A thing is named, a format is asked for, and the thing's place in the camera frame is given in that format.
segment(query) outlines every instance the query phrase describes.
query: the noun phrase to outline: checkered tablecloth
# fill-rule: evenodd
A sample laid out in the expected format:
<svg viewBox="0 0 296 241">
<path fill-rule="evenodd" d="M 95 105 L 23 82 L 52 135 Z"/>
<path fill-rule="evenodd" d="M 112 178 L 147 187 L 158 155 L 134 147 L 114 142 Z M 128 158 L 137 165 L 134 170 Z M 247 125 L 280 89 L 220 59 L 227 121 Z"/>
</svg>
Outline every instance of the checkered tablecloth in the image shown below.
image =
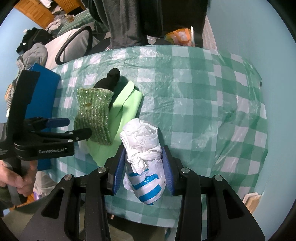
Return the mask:
<svg viewBox="0 0 296 241">
<path fill-rule="evenodd" d="M 87 23 L 95 22 L 95 25 L 98 28 L 98 31 L 100 32 L 107 32 L 107 28 L 105 25 L 95 21 L 91 14 L 89 13 L 89 10 L 85 10 L 76 16 L 74 16 L 74 21 L 72 22 L 67 22 L 65 23 L 62 28 L 60 29 L 59 33 L 57 36 L 61 36 L 62 34 L 68 32 L 69 30 L 75 29 L 75 28 L 80 28 L 82 25 L 85 25 Z"/>
<path fill-rule="evenodd" d="M 267 120 L 260 76 L 244 58 L 183 46 L 131 47 L 111 50 L 66 63 L 52 116 L 68 117 L 73 129 L 80 87 L 92 87 L 116 67 L 120 84 L 127 80 L 144 94 L 137 117 L 159 127 L 160 143 L 197 174 L 222 175 L 243 198 L 252 192 L 267 154 Z M 88 174 L 96 169 L 78 145 L 75 156 L 52 160 L 51 177 Z M 123 184 L 106 197 L 107 211 L 150 225 L 176 227 L 181 197 L 165 190 L 153 206 L 142 204 Z M 203 213 L 204 226 L 207 215 Z"/>
</svg>

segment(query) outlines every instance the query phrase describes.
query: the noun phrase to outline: person's hand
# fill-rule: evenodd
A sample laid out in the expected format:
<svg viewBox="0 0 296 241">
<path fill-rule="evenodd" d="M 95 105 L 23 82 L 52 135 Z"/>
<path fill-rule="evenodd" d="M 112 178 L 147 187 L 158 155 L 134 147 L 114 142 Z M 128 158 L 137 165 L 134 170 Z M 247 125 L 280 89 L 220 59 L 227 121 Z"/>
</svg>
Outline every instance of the person's hand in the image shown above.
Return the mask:
<svg viewBox="0 0 296 241">
<path fill-rule="evenodd" d="M 30 168 L 27 174 L 22 178 L 20 175 L 9 170 L 7 165 L 0 160 L 0 187 L 10 185 L 17 188 L 19 194 L 25 197 L 29 196 L 33 192 L 37 173 L 38 161 L 30 161 Z"/>
</svg>

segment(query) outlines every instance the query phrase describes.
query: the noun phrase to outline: silver bolt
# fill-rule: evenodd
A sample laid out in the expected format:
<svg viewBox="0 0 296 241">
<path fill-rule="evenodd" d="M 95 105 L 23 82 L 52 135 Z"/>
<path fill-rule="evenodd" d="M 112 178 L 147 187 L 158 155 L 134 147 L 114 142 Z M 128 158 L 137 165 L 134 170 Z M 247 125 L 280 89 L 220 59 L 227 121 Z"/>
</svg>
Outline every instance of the silver bolt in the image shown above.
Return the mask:
<svg viewBox="0 0 296 241">
<path fill-rule="evenodd" d="M 187 168 L 187 167 L 183 167 L 183 168 L 181 169 L 181 172 L 183 172 L 183 173 L 188 173 L 188 172 L 190 172 L 190 169 Z"/>
<path fill-rule="evenodd" d="M 68 180 L 71 180 L 72 177 L 73 177 L 73 176 L 72 176 L 71 174 L 67 174 L 67 175 L 64 176 L 64 179 L 65 179 L 66 181 L 68 181 Z"/>
<path fill-rule="evenodd" d="M 216 175 L 216 176 L 215 176 L 215 180 L 218 181 L 218 182 L 220 182 L 220 181 L 223 180 L 223 177 L 220 176 L 220 175 Z"/>
<path fill-rule="evenodd" d="M 107 169 L 105 167 L 99 167 L 98 168 L 98 173 L 103 173 L 105 172 Z"/>
</svg>

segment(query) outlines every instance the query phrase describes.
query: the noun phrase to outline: green sponge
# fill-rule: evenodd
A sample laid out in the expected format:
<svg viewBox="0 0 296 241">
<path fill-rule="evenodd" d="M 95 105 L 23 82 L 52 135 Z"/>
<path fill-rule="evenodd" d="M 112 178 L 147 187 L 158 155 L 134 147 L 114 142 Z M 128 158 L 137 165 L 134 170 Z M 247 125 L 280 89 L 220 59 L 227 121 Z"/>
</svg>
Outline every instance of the green sponge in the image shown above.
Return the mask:
<svg viewBox="0 0 296 241">
<path fill-rule="evenodd" d="M 78 89 L 79 110 L 74 121 L 74 129 L 90 128 L 92 141 L 111 145 L 108 117 L 113 94 L 112 91 L 102 88 Z"/>
</svg>

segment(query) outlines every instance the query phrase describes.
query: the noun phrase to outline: wooden wardrobe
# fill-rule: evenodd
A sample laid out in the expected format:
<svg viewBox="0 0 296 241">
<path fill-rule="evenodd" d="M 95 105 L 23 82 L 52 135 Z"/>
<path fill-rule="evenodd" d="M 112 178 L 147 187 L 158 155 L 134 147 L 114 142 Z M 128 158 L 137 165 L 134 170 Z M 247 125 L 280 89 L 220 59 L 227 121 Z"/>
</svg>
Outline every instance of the wooden wardrobe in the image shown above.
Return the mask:
<svg viewBox="0 0 296 241">
<path fill-rule="evenodd" d="M 54 0 L 66 13 L 77 7 L 85 10 L 80 0 Z M 20 0 L 15 8 L 37 23 L 40 27 L 46 28 L 53 20 L 53 14 L 39 0 Z"/>
</svg>

